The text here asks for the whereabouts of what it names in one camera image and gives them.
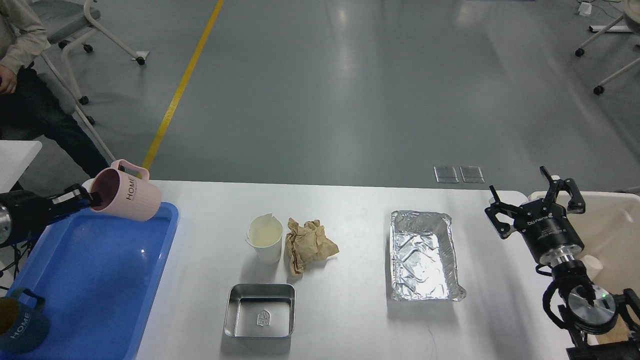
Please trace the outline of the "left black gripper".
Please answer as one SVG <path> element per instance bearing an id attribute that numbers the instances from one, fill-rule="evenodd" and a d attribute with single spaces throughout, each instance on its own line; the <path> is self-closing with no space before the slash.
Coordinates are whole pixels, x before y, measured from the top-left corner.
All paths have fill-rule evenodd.
<path id="1" fill-rule="evenodd" d="M 67 187 L 62 194 L 40 196 L 27 190 L 2 193 L 1 242 L 8 247 L 18 243 L 35 243 L 50 223 L 50 210 L 54 206 L 100 207 L 101 196 L 90 193 L 80 184 Z"/>

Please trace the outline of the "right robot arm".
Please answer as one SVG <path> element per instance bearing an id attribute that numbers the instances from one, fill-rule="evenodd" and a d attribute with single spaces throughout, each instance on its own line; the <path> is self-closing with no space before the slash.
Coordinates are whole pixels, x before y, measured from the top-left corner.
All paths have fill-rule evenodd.
<path id="1" fill-rule="evenodd" d="M 573 178 L 554 178 L 545 166 L 548 182 L 544 198 L 513 205 L 503 202 L 494 186 L 484 211 L 501 239 L 522 235 L 535 271 L 551 278 L 542 294 L 542 309 L 573 343 L 566 349 L 570 360 L 637 360 L 639 297 L 626 288 L 614 294 L 594 284 L 578 256 L 585 244 L 569 221 L 584 214 L 586 202 Z"/>

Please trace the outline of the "person left hand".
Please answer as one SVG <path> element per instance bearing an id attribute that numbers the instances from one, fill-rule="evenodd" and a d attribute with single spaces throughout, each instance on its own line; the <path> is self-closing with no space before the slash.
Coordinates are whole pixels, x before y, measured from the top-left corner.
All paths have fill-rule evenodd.
<path id="1" fill-rule="evenodd" d="M 18 86 L 18 76 L 6 66 L 0 66 L 0 95 L 12 95 Z"/>

